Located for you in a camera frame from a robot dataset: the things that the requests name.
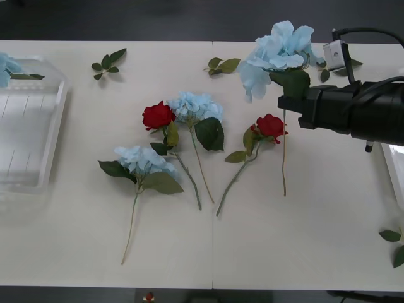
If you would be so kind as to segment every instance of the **table surface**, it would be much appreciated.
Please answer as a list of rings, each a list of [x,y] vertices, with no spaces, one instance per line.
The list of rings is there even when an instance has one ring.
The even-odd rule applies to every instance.
[[[203,71],[212,57],[246,57],[242,42],[2,42],[12,55],[46,57],[72,82],[59,133],[48,199],[0,213],[0,285],[141,288],[253,288],[403,290],[404,268],[393,269],[396,248],[377,234],[396,227],[397,207],[380,145],[331,131],[301,129],[288,113],[287,196],[282,189],[282,146],[263,148],[229,191],[219,218],[208,199],[189,135],[181,130],[183,158],[199,184],[185,193],[145,191],[136,207],[129,257],[121,266],[134,188],[105,175],[97,160],[113,160],[116,146],[160,140],[142,125],[146,106],[180,90],[208,92],[225,109],[225,152],[199,149],[218,202],[239,164],[242,134],[257,117],[281,117],[282,88],[268,87],[249,104],[237,74],[215,79]],[[128,48],[114,78],[96,82],[90,65]],[[350,45],[364,65],[361,80],[402,73],[399,45]],[[312,85],[318,72],[309,69]],[[342,86],[331,76],[327,84]]]

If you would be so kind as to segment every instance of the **light blue hydrangea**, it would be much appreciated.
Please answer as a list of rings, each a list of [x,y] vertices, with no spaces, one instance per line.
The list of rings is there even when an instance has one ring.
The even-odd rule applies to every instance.
[[[256,40],[258,46],[237,67],[247,101],[264,97],[265,86],[271,83],[268,71],[298,68],[307,60],[311,66],[324,62],[311,49],[313,32],[314,29],[306,25],[294,30],[290,21],[283,21],[273,25],[271,35]]]
[[[22,72],[21,66],[7,54],[0,52],[0,87],[7,87],[10,73]]]
[[[223,107],[212,101],[209,94],[195,95],[191,92],[180,92],[179,98],[167,101],[173,110],[175,120],[178,122],[193,123],[206,118],[216,118],[220,122],[223,119]]]
[[[151,147],[117,147],[114,151],[121,156],[118,162],[123,167],[129,169],[130,173],[145,175],[154,172],[166,172],[174,179],[178,176],[178,171],[174,165],[165,161],[165,159],[158,155]]]

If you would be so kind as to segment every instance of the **red rose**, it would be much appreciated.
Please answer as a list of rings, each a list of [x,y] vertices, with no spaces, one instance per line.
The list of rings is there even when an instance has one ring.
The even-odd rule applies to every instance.
[[[175,120],[175,115],[168,105],[164,105],[163,101],[152,107],[146,107],[143,113],[143,124],[147,126],[146,130],[152,128],[160,128],[167,126],[171,121]]]
[[[280,143],[280,141],[277,140],[277,137],[283,135],[283,122],[281,119],[274,117],[271,114],[267,114],[264,118],[260,117],[257,119],[257,128],[263,136],[272,136],[277,144]]]

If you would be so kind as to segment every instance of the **flower stem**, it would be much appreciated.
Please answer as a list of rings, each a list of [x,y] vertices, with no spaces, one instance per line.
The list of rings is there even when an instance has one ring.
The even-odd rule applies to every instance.
[[[123,256],[123,258],[122,258],[122,263],[121,263],[121,265],[123,265],[124,262],[125,262],[126,253],[128,252],[129,242],[130,242],[130,240],[131,240],[132,225],[133,225],[133,218],[134,218],[134,206],[135,206],[135,204],[136,204],[136,200],[138,199],[138,196],[139,196],[139,192],[136,191],[136,196],[134,197],[134,201],[133,201],[131,228],[129,229],[128,243],[126,243],[126,248],[125,248],[124,256]]]
[[[208,183],[206,182],[205,175],[203,174],[201,159],[199,158],[198,150],[197,150],[197,148],[196,148],[195,139],[194,139],[194,134],[193,134],[193,132],[191,131],[191,129],[189,130],[189,132],[191,133],[192,143],[193,143],[193,145],[194,145],[196,157],[198,158],[199,168],[201,169],[201,174],[202,174],[203,182],[205,183],[206,190],[208,191],[208,194],[209,194],[209,197],[210,197],[210,201],[212,201],[212,203],[215,204],[215,200],[213,200],[213,198],[212,198],[212,195],[211,195],[210,190],[209,190],[209,187],[208,187]]]
[[[220,200],[219,208],[218,208],[218,210],[217,210],[217,212],[216,212],[216,217],[219,216],[220,211],[222,210],[222,207],[223,207],[223,204],[224,204],[224,202],[225,202],[225,198],[226,198],[226,195],[227,195],[229,189],[232,187],[232,185],[234,184],[234,182],[237,180],[237,178],[238,178],[239,175],[241,174],[242,170],[247,166],[248,163],[250,163],[250,162],[254,161],[255,159],[257,159],[257,157],[258,157],[258,150],[259,150],[259,147],[260,147],[260,146],[261,146],[261,144],[258,143],[257,149],[256,149],[256,151],[255,151],[255,156],[254,156],[254,158],[252,158],[252,159],[247,160],[247,161],[244,162],[244,164],[242,165],[242,167],[239,169],[239,171],[236,173],[236,175],[234,175],[233,179],[230,181],[230,183],[229,183],[228,186],[226,187],[225,193],[224,193],[223,196],[222,196],[222,200]]]
[[[286,110],[283,110],[283,159],[282,159],[282,180],[283,196],[286,197],[286,178],[285,178],[285,160],[286,160]]]
[[[174,152],[174,155],[177,157],[177,159],[178,159],[179,163],[181,164],[182,168],[185,170],[185,173],[188,175],[189,180],[191,180],[191,182],[192,182],[192,184],[193,184],[193,186],[195,188],[196,201],[198,202],[199,210],[202,210],[201,200],[199,199],[198,188],[196,187],[196,183],[195,183],[194,179],[192,178],[191,174],[189,173],[188,168],[184,165],[184,162],[179,157],[179,154],[177,152]]]

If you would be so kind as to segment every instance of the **green leaf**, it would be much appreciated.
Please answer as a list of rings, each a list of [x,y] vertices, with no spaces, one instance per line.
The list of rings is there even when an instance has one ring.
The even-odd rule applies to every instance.
[[[309,74],[298,69],[286,72],[270,71],[270,78],[283,87],[286,97],[301,99],[310,87]]]
[[[397,249],[394,256],[393,267],[397,268],[402,264],[404,264],[404,246],[401,246],[399,249]]]
[[[11,74],[10,77],[16,80],[42,80],[45,78],[40,74]]]
[[[210,59],[210,61],[209,61],[209,63],[208,63],[208,66],[209,66],[211,69],[215,69],[215,68],[217,68],[217,66],[219,65],[219,63],[220,63],[221,61],[223,61],[223,59],[214,57],[214,58]]]
[[[99,63],[91,64],[91,68],[94,69],[95,71],[101,71],[102,70],[102,66]]]
[[[341,77],[347,77],[348,76],[348,72],[346,68],[343,69],[339,69],[338,71],[334,71],[335,74],[337,74],[338,76]]]
[[[239,63],[240,59],[237,58],[229,59],[221,63],[221,65],[219,65],[217,69],[221,69],[225,74],[231,74],[238,67]]]
[[[209,76],[213,76],[215,74],[221,74],[223,71],[221,69],[209,69]]]
[[[164,145],[167,147],[168,150],[172,150],[172,149],[173,149],[173,146],[169,146],[169,145],[167,144],[167,136],[164,137],[163,143],[164,143]]]
[[[167,156],[167,152],[171,149],[163,143],[152,142],[150,145],[160,156]]]
[[[182,193],[184,190],[178,182],[166,172],[155,172],[143,180],[143,189],[154,189],[162,194]]]
[[[323,69],[321,74],[320,74],[320,80],[321,82],[325,82],[330,78],[330,72],[327,69]]]
[[[101,169],[111,177],[127,178],[133,183],[137,183],[136,177],[129,172],[129,169],[123,167],[118,161],[98,161]]]
[[[352,69],[356,69],[361,65],[364,65],[362,62],[359,62],[358,60],[355,59],[351,59],[351,65],[352,65]],[[343,69],[339,69],[338,71],[334,71],[335,74],[337,74],[338,76],[341,77],[347,77],[348,76],[348,72],[346,68]]]
[[[229,163],[239,163],[239,162],[243,162],[246,160],[246,152],[244,150],[240,150],[240,151],[235,151],[233,153],[231,153],[230,155],[228,155],[225,159],[226,162]]]
[[[110,56],[111,63],[118,61],[123,55],[125,55],[126,49],[121,49],[117,52],[113,52]]]
[[[111,67],[110,69],[107,70],[108,73],[119,73],[119,68],[116,66]]]
[[[194,125],[198,141],[205,150],[224,150],[225,134],[222,124],[216,118],[207,118]]]
[[[351,59],[351,65],[352,66],[361,66],[364,65],[362,62],[359,62],[358,60]]]
[[[105,55],[104,58],[101,61],[101,66],[102,68],[109,69],[111,67],[111,58],[109,57],[109,55]]]
[[[100,73],[100,74],[95,74],[93,77],[94,77],[94,79],[96,79],[97,81],[99,81],[100,79],[101,79],[101,77],[102,77],[102,73]]]
[[[327,62],[324,61],[323,63],[316,63],[317,66],[319,66],[320,68],[325,68],[327,66]]]
[[[167,145],[176,146],[179,141],[177,125],[171,121],[167,128]]]
[[[253,154],[256,138],[257,134],[254,131],[252,131],[251,128],[247,128],[246,132],[242,137],[242,144],[246,148],[247,156],[251,156]]]
[[[401,239],[401,235],[398,232],[392,230],[384,230],[379,233],[379,235],[386,241],[398,242]]]

